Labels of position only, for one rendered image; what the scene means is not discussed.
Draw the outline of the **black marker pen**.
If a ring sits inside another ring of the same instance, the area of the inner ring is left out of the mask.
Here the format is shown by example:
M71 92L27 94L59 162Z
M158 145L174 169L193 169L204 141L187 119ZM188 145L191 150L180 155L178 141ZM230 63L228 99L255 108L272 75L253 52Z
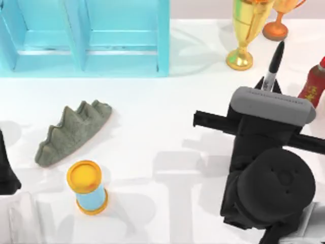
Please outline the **black marker pen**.
M272 90L276 81L277 72L279 70L282 61L284 47L285 47L285 42L281 41L274 52L274 55L269 65L269 69L264 77L262 90L265 91Z

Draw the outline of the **light blue rack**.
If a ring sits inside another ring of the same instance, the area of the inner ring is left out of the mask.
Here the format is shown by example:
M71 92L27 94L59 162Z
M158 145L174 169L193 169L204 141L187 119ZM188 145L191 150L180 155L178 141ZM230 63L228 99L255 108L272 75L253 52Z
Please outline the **light blue rack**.
M170 0L0 0L0 77L166 77Z

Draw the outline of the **orange trophy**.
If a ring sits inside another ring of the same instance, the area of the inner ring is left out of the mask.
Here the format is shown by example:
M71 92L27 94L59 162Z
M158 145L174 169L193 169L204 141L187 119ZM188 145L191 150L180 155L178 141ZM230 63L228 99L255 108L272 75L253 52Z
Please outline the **orange trophy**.
M277 18L267 23L263 28L263 35L272 41L283 41L288 35L288 28L281 21L285 14L302 5L306 0L275 0L273 9Z

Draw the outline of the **blue can with yellow ends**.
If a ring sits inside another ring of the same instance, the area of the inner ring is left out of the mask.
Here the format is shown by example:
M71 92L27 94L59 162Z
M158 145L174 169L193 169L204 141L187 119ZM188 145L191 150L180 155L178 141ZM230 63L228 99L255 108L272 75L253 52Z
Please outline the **blue can with yellow ends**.
M67 171L67 182L82 212L97 215L105 210L108 192L102 184L102 171L97 163L83 160L73 164Z

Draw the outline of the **gold trophy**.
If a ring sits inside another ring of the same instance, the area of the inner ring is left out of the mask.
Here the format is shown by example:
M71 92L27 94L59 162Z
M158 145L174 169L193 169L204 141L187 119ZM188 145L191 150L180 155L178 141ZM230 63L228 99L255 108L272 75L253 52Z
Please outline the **gold trophy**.
M245 71L252 67L253 57L247 47L264 27L274 1L233 0L233 26L238 47L226 58L226 63L230 68Z

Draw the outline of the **red bottle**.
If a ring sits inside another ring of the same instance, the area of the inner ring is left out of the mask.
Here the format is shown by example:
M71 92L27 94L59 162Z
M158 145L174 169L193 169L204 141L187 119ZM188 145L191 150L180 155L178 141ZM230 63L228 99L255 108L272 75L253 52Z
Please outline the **red bottle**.
M309 70L306 83L298 98L307 99L314 108L317 107L322 93L325 91L325 56L319 64Z

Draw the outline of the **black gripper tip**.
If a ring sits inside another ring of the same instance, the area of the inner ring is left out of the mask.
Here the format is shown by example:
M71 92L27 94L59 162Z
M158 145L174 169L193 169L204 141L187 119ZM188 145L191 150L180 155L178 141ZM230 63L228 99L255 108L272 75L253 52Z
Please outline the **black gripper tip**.
M8 160L3 133L0 129L0 196L13 195L21 189L21 186Z

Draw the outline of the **pale grey rounded box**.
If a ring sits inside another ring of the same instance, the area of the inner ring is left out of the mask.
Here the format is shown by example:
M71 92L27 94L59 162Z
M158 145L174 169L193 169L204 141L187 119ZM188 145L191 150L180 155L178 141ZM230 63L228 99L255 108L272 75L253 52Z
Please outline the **pale grey rounded box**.
M238 113L303 127L316 118L310 101L242 86L232 95L230 106Z

